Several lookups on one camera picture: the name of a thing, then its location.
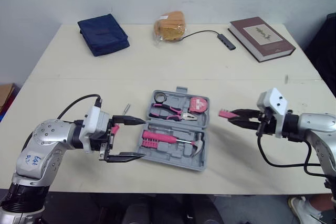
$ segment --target gray plastic tool case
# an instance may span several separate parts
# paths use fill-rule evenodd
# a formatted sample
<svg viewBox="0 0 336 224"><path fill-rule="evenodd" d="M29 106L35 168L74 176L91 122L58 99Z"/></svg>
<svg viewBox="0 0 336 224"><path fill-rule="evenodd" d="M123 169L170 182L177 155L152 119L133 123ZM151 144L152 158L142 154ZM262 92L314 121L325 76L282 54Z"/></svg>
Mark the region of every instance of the gray plastic tool case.
<svg viewBox="0 0 336 224"><path fill-rule="evenodd" d="M150 117L150 113L156 113L159 115L172 115L172 112L162 108L155 108L152 106L155 103L154 96L156 93L164 93L167 97L163 104L181 108L184 113L190 113L188 111L190 105L190 99L192 97L201 97L207 101L207 109L205 112L192 113L197 116L197 121L189 120L164 120ZM200 95L187 94L187 88L177 87L176 92L155 90L153 92L149 108L147 110L147 116L149 120L144 125L141 132L137 152L146 154L142 159L147 159L159 163L184 167L187 169L202 171L206 167L208 138L205 132L209 124L209 98ZM196 134L198 132L203 133L203 147L202 150L196 154L195 149L191 144L185 143L166 143L159 142L157 148L150 148L142 146L142 134L144 131L150 131L153 133L160 133L166 135L172 135L181 140L195 141Z"/></svg>

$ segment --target person's foot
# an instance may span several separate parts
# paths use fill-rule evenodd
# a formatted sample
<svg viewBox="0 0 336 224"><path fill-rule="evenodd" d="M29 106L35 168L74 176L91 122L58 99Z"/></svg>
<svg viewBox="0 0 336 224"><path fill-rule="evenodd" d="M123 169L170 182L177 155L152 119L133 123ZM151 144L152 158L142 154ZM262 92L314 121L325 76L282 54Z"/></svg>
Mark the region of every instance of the person's foot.
<svg viewBox="0 0 336 224"><path fill-rule="evenodd" d="M300 224L320 224L317 219L322 218L321 212L313 211L310 205L307 206L306 198L292 197L288 199L288 205L293 214L298 217Z"/></svg>

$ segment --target tool kit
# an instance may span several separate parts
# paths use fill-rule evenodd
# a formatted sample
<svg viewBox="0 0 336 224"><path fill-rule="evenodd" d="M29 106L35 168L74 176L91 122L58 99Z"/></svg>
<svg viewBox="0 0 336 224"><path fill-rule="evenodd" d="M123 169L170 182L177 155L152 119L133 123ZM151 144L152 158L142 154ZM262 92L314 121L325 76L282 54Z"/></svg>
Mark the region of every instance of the tool kit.
<svg viewBox="0 0 336 224"><path fill-rule="evenodd" d="M209 99L176 92L155 90L147 110L148 120L139 137L137 152L142 159L204 170L208 139Z"/></svg>

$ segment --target pink tape measure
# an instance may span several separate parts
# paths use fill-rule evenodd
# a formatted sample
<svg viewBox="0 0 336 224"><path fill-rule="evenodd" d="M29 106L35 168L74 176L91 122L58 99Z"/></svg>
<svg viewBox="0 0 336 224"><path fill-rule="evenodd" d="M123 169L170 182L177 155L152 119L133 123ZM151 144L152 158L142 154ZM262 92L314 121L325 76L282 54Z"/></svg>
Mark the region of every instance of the pink tape measure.
<svg viewBox="0 0 336 224"><path fill-rule="evenodd" d="M190 112L203 113L208 108L208 103L204 98L201 97L192 97L190 99Z"/></svg>

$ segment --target sneaker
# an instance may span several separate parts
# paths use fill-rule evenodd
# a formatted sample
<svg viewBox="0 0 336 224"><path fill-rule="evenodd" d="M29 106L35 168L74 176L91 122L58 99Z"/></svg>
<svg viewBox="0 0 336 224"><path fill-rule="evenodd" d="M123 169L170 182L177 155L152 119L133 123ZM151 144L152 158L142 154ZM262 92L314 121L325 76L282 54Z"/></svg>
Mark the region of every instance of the sneaker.
<svg viewBox="0 0 336 224"><path fill-rule="evenodd" d="M301 199L293 197L288 199L288 205L292 210L293 214L298 217L300 224L321 224L323 222L319 221L322 218L321 213L313 215L306 207L306 198L301 197Z"/></svg>

